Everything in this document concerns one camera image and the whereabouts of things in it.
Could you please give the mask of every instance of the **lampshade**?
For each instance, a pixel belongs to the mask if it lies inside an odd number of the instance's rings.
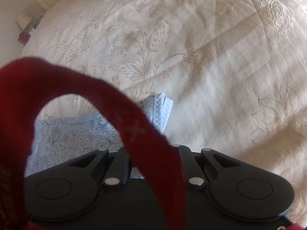
[[[17,16],[16,21],[21,29],[24,30],[30,21],[32,21],[32,18],[27,15],[20,14]]]

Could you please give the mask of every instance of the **light blue patterned fabric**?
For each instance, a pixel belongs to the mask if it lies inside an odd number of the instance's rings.
[[[150,123],[163,133],[173,101],[164,93],[137,102]],[[118,151],[123,146],[117,130],[99,112],[82,118],[55,118],[35,122],[32,155],[25,176],[74,159],[96,149]]]

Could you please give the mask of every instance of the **black mechanical device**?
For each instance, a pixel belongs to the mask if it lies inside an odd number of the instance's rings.
[[[288,181],[211,149],[173,145],[182,161],[186,230],[283,230],[294,200]],[[25,178],[28,218],[46,230],[167,230],[146,179],[124,148],[93,151]]]

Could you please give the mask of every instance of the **wall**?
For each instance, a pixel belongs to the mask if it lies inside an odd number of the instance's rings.
[[[16,17],[24,13],[36,24],[46,11],[35,0],[0,0],[0,68],[21,55],[24,45],[17,41],[21,28]]]

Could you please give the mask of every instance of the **silver screw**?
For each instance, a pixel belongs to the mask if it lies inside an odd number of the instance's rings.
[[[119,184],[119,179],[116,178],[116,177],[109,177],[109,178],[104,180],[104,183],[108,184],[110,186],[114,186],[114,185]]]
[[[192,185],[200,186],[204,184],[204,179],[200,177],[192,177],[189,179],[189,183]]]

